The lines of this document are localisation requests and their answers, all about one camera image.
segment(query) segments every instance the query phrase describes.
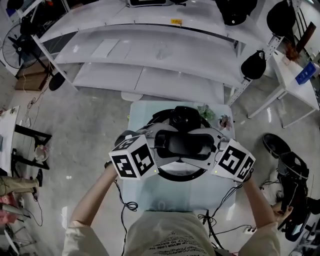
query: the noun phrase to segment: person's left arm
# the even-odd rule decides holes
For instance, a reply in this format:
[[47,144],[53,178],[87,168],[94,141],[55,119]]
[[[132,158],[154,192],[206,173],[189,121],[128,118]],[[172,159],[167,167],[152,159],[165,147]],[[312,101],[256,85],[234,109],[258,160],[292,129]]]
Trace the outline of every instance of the person's left arm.
[[65,233],[62,256],[108,256],[105,247],[90,226],[117,176],[113,164],[109,164],[75,207],[70,226]]

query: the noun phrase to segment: brown object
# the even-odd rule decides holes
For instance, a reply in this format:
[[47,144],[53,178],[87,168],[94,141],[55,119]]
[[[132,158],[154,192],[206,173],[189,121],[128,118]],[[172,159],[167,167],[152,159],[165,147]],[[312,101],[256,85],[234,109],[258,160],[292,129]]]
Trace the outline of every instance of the brown object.
[[292,62],[297,62],[300,58],[300,54],[297,52],[296,48],[289,42],[286,45],[285,56]]
[[[49,61],[44,60],[43,63],[49,67]],[[40,92],[46,84],[48,74],[39,62],[32,66],[19,70],[18,82],[15,85],[16,90],[36,91]]]
[[296,44],[295,49],[298,53],[300,53],[302,49],[306,46],[311,36],[314,34],[316,28],[316,25],[310,22],[309,26],[306,28],[305,32],[300,38],[299,42]]

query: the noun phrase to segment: shirt sleeve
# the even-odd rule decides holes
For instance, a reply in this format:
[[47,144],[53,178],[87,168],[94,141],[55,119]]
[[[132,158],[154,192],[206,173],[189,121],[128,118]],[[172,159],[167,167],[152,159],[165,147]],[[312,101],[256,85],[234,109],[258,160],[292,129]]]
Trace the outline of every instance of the shirt sleeve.
[[239,256],[280,256],[278,224],[259,228],[239,251]]
[[94,230],[73,221],[65,232],[62,256],[109,256]]

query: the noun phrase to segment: power strip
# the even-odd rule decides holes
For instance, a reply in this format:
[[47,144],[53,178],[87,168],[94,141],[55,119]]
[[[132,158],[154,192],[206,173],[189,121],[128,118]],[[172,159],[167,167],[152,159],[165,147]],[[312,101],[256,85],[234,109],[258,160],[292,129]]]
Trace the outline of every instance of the power strip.
[[247,234],[247,235],[253,235],[256,231],[257,231],[257,228],[247,227],[247,228],[243,231],[243,233],[244,233],[244,234]]

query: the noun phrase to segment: yellow label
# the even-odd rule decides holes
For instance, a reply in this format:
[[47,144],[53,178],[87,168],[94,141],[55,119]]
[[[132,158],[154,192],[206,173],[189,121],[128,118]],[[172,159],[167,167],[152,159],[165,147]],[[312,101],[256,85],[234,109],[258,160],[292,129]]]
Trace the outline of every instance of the yellow label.
[[172,18],[171,19],[171,24],[182,25],[182,19]]

